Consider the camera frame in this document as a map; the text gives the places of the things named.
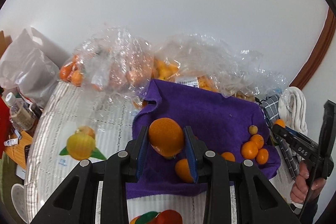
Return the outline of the person's right hand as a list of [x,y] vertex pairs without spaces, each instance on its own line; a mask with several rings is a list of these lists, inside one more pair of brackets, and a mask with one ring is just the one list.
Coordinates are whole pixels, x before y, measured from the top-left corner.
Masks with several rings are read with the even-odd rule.
[[[290,198],[295,203],[303,204],[306,200],[309,187],[306,183],[306,180],[309,178],[309,171],[304,161],[301,161],[299,164],[299,174],[295,179],[295,183],[293,184],[290,191]],[[316,179],[312,186],[311,190],[313,191],[309,202],[314,201],[320,195],[320,192],[323,190],[326,184],[326,180],[324,178]]]

